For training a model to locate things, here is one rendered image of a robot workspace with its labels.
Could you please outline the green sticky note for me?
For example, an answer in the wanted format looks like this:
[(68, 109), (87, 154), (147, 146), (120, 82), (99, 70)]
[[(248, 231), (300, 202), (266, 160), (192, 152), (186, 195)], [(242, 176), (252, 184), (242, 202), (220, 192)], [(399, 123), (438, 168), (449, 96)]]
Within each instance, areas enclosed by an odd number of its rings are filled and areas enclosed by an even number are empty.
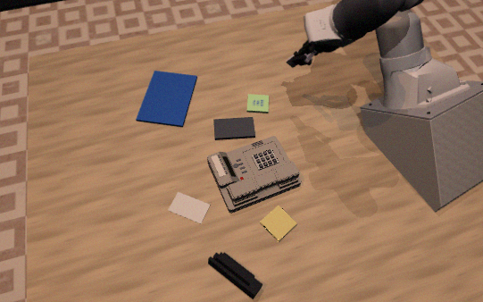
[(248, 113), (268, 113), (269, 96), (248, 94), (246, 111)]

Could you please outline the beige paper note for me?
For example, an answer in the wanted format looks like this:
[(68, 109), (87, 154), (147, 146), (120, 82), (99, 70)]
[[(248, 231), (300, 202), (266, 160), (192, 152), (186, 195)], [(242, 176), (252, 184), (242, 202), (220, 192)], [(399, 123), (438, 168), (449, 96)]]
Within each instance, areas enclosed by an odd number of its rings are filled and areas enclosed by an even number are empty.
[(210, 205), (180, 192), (173, 199), (168, 211), (194, 222), (202, 223)]

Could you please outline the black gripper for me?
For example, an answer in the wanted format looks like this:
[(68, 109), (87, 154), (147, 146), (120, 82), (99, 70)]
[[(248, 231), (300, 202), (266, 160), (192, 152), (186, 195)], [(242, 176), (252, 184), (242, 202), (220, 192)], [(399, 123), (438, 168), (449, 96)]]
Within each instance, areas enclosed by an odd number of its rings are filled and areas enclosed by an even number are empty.
[(302, 65), (311, 65), (312, 64), (312, 57), (322, 52), (330, 53), (337, 50), (339, 47), (330, 46), (330, 45), (310, 45), (309, 41), (307, 40), (303, 43), (303, 47), (298, 51), (295, 51), (293, 55), (291, 55), (287, 59), (287, 64), (290, 65), (292, 68)]

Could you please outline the blue flat rectangular pad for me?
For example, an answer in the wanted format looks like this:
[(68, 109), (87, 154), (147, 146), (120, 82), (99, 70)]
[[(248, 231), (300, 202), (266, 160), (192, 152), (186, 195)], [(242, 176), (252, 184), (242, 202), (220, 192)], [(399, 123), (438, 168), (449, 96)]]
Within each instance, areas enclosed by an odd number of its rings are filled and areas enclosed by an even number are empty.
[(183, 127), (197, 76), (154, 71), (137, 122)]

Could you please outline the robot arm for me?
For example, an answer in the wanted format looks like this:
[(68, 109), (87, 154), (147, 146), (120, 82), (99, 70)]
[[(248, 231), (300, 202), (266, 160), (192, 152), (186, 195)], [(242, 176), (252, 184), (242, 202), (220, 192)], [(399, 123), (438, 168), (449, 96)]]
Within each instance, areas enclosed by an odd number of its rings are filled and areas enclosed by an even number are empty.
[(466, 80), (458, 82), (456, 70), (433, 59), (430, 47), (424, 46), (420, 18), (411, 11), (423, 1), (342, 0), (307, 13), (304, 29), (310, 45), (339, 47), (375, 30), (384, 82), (383, 106), (428, 108), (470, 86)]

